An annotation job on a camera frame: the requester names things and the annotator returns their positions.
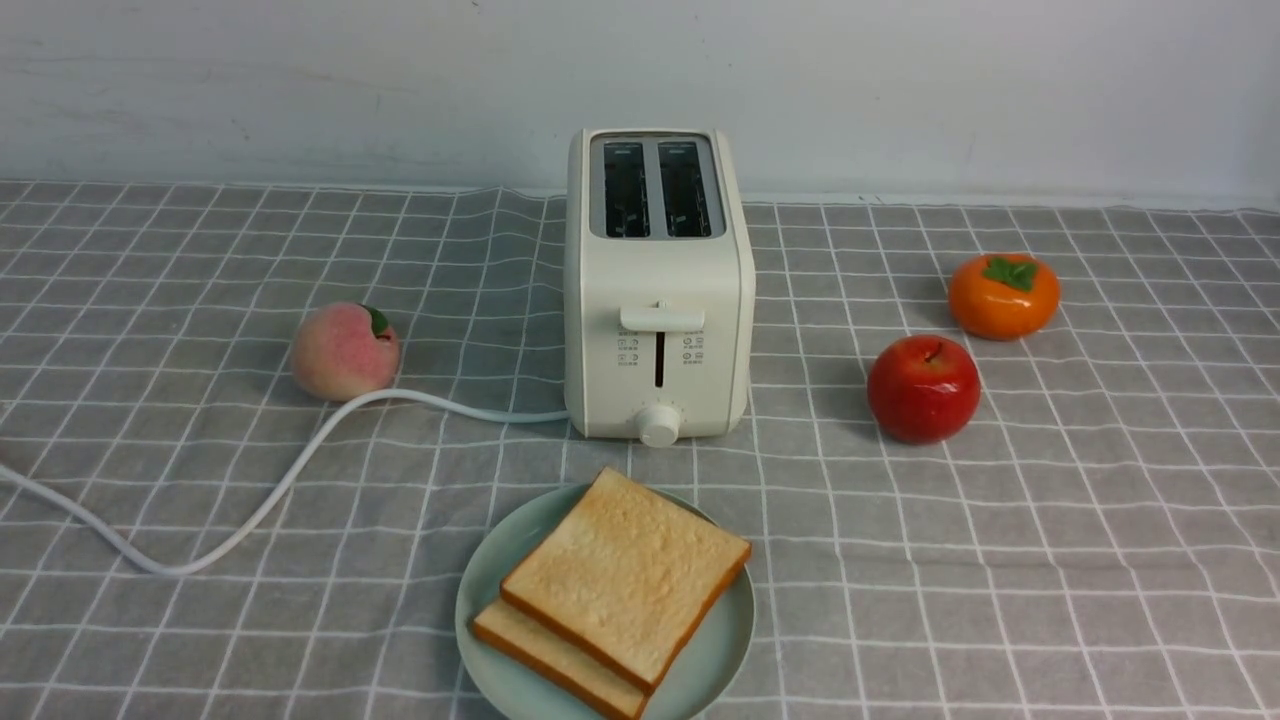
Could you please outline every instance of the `power cord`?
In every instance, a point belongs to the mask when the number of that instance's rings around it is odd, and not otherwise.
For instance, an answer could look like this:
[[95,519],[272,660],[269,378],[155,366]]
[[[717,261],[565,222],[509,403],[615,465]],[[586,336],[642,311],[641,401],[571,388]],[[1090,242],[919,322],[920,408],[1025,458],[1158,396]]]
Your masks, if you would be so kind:
[[340,423],[342,419],[349,415],[352,411],[357,410],[364,405],[369,405],[370,402],[375,402],[378,400],[411,400],[413,402],[431,405],[442,410],[449,410],[457,413],[458,415],[466,415],[467,418],[475,418],[477,420],[486,420],[490,423],[511,423],[511,424],[553,423],[568,418],[568,411],[564,410],[559,410],[556,413],[498,413],[493,410],[479,410],[475,407],[467,407],[466,405],[460,405],[457,402],[453,402],[452,400],[445,400],[443,397],[412,389],[387,388],[361,395],[353,400],[349,400],[347,404],[339,407],[328,420],[325,420],[325,424],[321,425],[320,430],[316,432],[315,437],[312,437],[311,441],[307,443],[307,446],[302,448],[302,452],[298,455],[297,460],[293,461],[293,465],[289,468],[289,470],[284,473],[283,478],[280,478],[279,484],[275,486],[275,489],[271,491],[271,495],[262,501],[262,505],[259,506],[259,509],[253,512],[253,515],[243,525],[241,525],[241,528],[236,530],[236,533],[232,537],[223,541],[221,544],[209,551],[205,556],[186,565],[163,565],[152,560],[151,557],[147,557],[138,548],[129,544],[129,542],[124,539],[119,533],[113,530],[110,525],[102,521],[101,518],[90,512],[84,506],[37,482],[22,477],[20,474],[10,470],[3,464],[0,464],[0,478],[12,482],[13,484],[20,487],[24,491],[38,495],[40,497],[52,502],[54,505],[61,507],[63,510],[67,510],[76,518],[79,518],[81,520],[84,521],[84,524],[93,528],[95,530],[97,530],[100,536],[106,538],[106,542],[115,546],[115,548],[120,551],[122,555],[124,555],[134,565],[142,568],[147,573],[152,573],[156,575],[168,575],[174,578],[191,575],[216,562],[224,555],[230,552],[232,548],[239,544],[239,542],[243,541],[251,532],[253,532],[253,529],[256,529],[257,525],[262,521],[262,518],[266,518],[268,512],[270,512],[275,507],[275,503],[279,502],[280,498],[284,496],[284,493],[289,491],[289,488],[293,486],[293,482],[297,479],[298,473],[302,471],[302,468],[305,468],[307,461],[311,460],[311,456],[315,455],[316,448],[319,448],[320,443],[324,442],[324,439],[329,436],[330,432],[333,432],[334,427],[337,427],[338,423]]

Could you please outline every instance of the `toaster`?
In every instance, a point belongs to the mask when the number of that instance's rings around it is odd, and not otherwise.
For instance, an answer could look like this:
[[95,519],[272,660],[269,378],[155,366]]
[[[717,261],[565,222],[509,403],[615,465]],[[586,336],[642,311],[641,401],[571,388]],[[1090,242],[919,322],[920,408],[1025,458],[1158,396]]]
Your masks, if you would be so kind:
[[650,447],[732,430],[748,402],[755,261],[724,133],[579,131],[564,225],[573,428]]

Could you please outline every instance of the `artificial peach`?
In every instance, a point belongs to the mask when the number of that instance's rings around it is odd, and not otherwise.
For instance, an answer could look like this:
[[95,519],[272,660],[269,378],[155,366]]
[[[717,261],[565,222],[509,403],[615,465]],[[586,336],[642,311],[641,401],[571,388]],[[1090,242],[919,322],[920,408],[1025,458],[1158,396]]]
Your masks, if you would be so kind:
[[333,302],[314,311],[289,348],[293,380],[334,402],[390,386],[398,368],[396,329],[380,311],[356,302]]

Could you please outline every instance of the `plate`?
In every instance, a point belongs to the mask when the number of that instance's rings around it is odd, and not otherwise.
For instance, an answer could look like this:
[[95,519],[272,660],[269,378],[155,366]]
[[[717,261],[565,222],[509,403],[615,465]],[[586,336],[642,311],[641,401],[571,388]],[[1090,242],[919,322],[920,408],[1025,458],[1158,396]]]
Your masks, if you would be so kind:
[[[511,720],[600,720],[567,691],[480,642],[470,626],[471,619],[498,597],[502,578],[556,529],[588,487],[554,489],[517,507],[480,542],[462,573],[454,607],[462,665],[485,698]],[[655,492],[714,523],[678,497]],[[754,633],[755,591],[744,568],[676,657],[641,720],[689,720],[707,710],[737,676]]]

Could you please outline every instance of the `toaster knob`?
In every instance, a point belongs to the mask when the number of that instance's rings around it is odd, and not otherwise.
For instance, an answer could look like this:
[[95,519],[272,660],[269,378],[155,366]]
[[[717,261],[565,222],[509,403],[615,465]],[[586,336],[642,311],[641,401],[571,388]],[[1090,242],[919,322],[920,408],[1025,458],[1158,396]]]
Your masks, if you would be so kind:
[[640,442],[649,447],[667,447],[680,437],[680,413],[668,405],[653,405],[636,415]]

